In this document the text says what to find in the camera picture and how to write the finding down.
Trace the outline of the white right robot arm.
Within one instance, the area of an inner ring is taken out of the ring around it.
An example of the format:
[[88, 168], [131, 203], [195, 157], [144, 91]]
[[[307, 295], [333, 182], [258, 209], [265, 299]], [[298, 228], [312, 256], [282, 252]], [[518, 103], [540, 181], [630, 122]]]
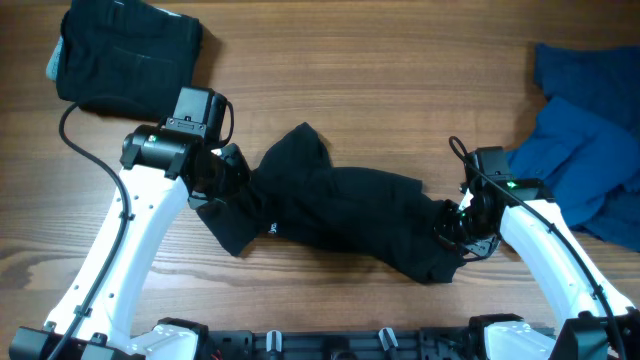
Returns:
[[561, 329], [551, 338], [515, 315], [470, 321], [479, 359], [636, 359], [639, 310], [599, 271], [538, 179], [473, 180], [462, 204], [446, 202], [435, 236], [467, 261], [500, 242], [526, 263]]

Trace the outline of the black t-shirt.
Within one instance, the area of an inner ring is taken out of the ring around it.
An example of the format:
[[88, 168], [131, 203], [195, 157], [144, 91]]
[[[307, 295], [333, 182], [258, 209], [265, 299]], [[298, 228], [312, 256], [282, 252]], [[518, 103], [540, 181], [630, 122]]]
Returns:
[[323, 250], [375, 257], [428, 284], [451, 282], [464, 264], [434, 232], [444, 206], [418, 179], [333, 166], [319, 134], [302, 123], [266, 152], [239, 192], [196, 212], [233, 256], [274, 231]]

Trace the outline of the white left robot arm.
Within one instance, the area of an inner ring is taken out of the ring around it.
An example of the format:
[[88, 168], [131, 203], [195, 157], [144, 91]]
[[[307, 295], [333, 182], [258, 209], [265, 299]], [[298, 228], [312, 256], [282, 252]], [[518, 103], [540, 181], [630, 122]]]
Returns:
[[205, 359], [207, 326], [165, 318], [131, 333], [138, 298], [168, 228], [184, 206], [197, 209], [236, 190], [248, 166], [235, 144], [195, 130], [138, 127], [123, 143], [116, 192], [72, 285], [41, 329], [21, 327], [12, 359]]

